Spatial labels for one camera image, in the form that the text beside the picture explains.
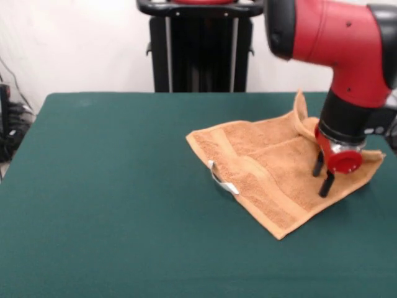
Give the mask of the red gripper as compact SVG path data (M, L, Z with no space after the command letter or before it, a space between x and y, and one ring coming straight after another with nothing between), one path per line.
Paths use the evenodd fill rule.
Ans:
M334 183L334 173L348 174L360 168L363 163L363 143L351 145L337 142L325 136L319 129L319 125L316 125L314 129L314 137L319 146L319 153L312 175L313 177L318 177L323 166L326 166L327 177L318 193L320 197L325 198Z

